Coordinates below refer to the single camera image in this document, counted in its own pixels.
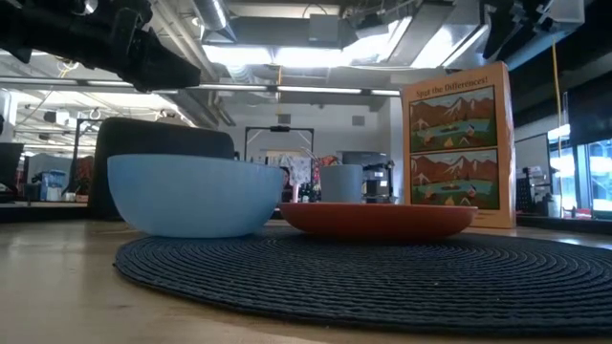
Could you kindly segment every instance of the orange plate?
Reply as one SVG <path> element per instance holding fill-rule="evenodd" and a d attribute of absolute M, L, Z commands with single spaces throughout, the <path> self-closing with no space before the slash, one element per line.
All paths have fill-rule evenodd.
<path fill-rule="evenodd" d="M 285 220 L 303 231 L 345 239 L 431 240 L 471 224 L 474 206 L 281 204 Z"/>

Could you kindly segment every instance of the black woven placemat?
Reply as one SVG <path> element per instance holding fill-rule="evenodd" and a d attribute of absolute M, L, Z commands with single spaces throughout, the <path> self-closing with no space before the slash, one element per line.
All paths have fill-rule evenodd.
<path fill-rule="evenodd" d="M 461 234 L 346 244 L 294 230 L 121 247 L 138 284 L 241 312 L 418 333 L 612 335 L 612 251 Z"/>

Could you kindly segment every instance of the desk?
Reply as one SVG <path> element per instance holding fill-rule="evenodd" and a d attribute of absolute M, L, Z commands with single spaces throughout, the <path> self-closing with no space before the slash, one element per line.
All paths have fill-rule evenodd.
<path fill-rule="evenodd" d="M 272 226 L 285 225 L 271 222 Z M 468 232 L 612 249 L 612 236 L 545 229 Z M 0 225 L 0 335 L 3 343 L 515 343 L 288 323 L 226 312 L 143 289 L 112 267 L 119 245 L 142 235 L 121 222 Z M 522 340 L 523 343 L 609 343 Z"/>

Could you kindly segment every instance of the light blue bowl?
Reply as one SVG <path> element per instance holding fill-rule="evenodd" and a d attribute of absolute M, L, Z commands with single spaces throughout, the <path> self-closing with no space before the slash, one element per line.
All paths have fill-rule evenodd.
<path fill-rule="evenodd" d="M 108 159 L 121 217 L 151 235 L 224 238 L 260 229 L 280 199 L 283 172 L 262 164 L 176 155 Z"/>

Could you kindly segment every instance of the book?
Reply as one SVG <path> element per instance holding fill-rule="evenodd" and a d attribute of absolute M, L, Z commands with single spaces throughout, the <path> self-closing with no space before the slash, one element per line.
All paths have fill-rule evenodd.
<path fill-rule="evenodd" d="M 472 226 L 510 228 L 514 125 L 502 62 L 404 87 L 407 204 L 477 206 Z"/>

